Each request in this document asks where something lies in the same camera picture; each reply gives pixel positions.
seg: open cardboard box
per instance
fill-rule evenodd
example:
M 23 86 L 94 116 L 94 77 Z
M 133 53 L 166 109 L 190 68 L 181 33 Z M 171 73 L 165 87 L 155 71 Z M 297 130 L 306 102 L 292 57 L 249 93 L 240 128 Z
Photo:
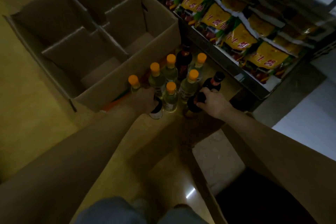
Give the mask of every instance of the open cardboard box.
M 34 0 L 6 20 L 63 96 L 93 111 L 181 41 L 157 0 Z

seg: bottle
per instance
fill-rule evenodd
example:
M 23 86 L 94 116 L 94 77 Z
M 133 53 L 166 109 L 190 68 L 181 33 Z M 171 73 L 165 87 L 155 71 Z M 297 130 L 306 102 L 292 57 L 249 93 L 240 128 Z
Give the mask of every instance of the bottle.
M 178 70 L 178 80 L 182 81 L 187 77 L 188 65 L 193 60 L 193 56 L 190 53 L 190 46 L 182 44 L 182 50 L 178 52 L 176 56 L 176 68 Z
M 136 75 L 130 75 L 128 78 L 128 82 L 131 85 L 131 92 L 135 93 L 140 89 L 140 82 Z
M 165 90 L 166 79 L 162 73 L 160 73 L 160 65 L 156 62 L 150 65 L 150 69 L 152 71 L 149 76 L 149 84 L 154 87 L 155 95 L 159 98 L 162 98 L 162 93 Z
M 198 84 L 196 82 L 198 72 L 195 69 L 190 70 L 188 78 L 185 78 L 181 82 L 179 94 L 181 95 L 182 102 L 187 102 L 195 92 L 198 90 Z
M 196 103 L 205 103 L 205 94 L 203 92 L 199 92 L 198 94 L 190 97 L 188 99 L 187 105 L 186 107 L 183 109 L 183 115 L 188 118 L 191 119 L 194 116 L 196 116 L 199 112 L 202 111 L 201 108 L 199 108 Z
M 197 61 L 189 67 L 189 71 L 192 69 L 196 69 L 198 71 L 199 75 L 196 80 L 197 82 L 202 80 L 203 64 L 206 59 L 207 59 L 207 56 L 204 53 L 199 53 L 197 55 Z
M 152 119 L 155 119 L 155 120 L 158 120 L 162 117 L 163 115 L 163 111 L 162 111 L 162 101 L 161 99 L 159 99 L 158 97 L 155 97 L 154 96 L 154 99 L 156 101 L 158 101 L 158 104 L 157 106 L 155 107 L 155 109 L 149 114 L 149 116 L 152 118 Z
M 175 67 L 176 56 L 174 54 L 169 54 L 167 56 L 167 65 L 165 65 L 161 72 L 166 78 L 166 83 L 176 82 L 178 71 Z
M 223 81 L 224 78 L 225 74 L 221 71 L 217 71 L 214 77 L 205 80 L 202 88 L 207 87 L 209 90 L 215 89 L 219 91 L 221 89 L 221 81 Z
M 174 82 L 168 82 L 166 91 L 163 94 L 163 104 L 167 112 L 174 112 L 176 110 L 178 99 L 176 84 Z

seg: yellow floor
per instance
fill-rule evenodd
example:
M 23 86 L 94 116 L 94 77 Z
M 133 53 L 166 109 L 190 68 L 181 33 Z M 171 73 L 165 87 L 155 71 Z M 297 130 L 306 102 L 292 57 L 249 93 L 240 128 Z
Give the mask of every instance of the yellow floor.
M 0 14 L 11 14 L 29 1 L 0 0 Z M 78 103 L 78 112 L 74 113 L 2 17 L 0 34 L 0 179 L 5 181 L 63 138 L 103 114 L 93 113 Z M 240 88 L 230 79 L 225 86 L 224 94 L 228 99 Z M 104 197 L 119 195 L 128 201 L 144 197 L 160 202 L 160 212 L 175 204 L 187 203 L 213 223 L 197 191 L 186 198 L 195 186 L 190 171 L 180 160 L 173 143 L 161 142 L 158 135 L 151 134 L 146 126 L 151 122 L 149 116 L 144 115 L 136 121 L 79 211 Z M 172 118 L 167 115 L 161 121 L 162 128 L 170 122 Z M 148 157 L 158 148 L 161 154 Z

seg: gray pants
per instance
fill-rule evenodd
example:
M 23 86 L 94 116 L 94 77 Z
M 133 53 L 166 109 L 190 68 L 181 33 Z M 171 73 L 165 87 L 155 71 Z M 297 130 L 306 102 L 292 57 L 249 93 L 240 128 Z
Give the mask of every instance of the gray pants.
M 121 197 L 99 200 L 82 211 L 75 224 L 147 224 L 145 218 Z M 191 208 L 170 209 L 158 224 L 207 224 Z

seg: orange bottle cap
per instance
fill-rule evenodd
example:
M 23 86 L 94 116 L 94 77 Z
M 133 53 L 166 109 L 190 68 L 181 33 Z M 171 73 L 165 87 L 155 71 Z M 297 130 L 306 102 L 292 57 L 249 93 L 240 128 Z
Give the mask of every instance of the orange bottle cap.
M 188 76 L 188 78 L 189 78 L 189 80 L 191 80 L 191 81 L 196 81 L 198 75 L 199 75 L 198 71 L 197 71 L 196 69 L 192 69 L 192 70 L 190 70 L 190 72 L 189 72 L 189 76 Z
M 167 56 L 167 64 L 173 65 L 176 62 L 176 56 L 174 54 L 169 54 Z
M 206 59 L 207 59 L 207 56 L 205 55 L 205 53 L 199 53 L 197 55 L 197 63 L 199 64 L 203 64 Z
M 169 93 L 174 93 L 176 89 L 176 84 L 174 82 L 168 82 L 166 89 Z
M 128 82 L 129 84 L 131 84 L 132 86 L 136 86 L 139 84 L 139 79 L 136 75 L 130 75 L 128 78 Z
M 159 73 L 160 72 L 160 65 L 157 62 L 154 62 L 150 65 L 150 69 L 153 73 Z

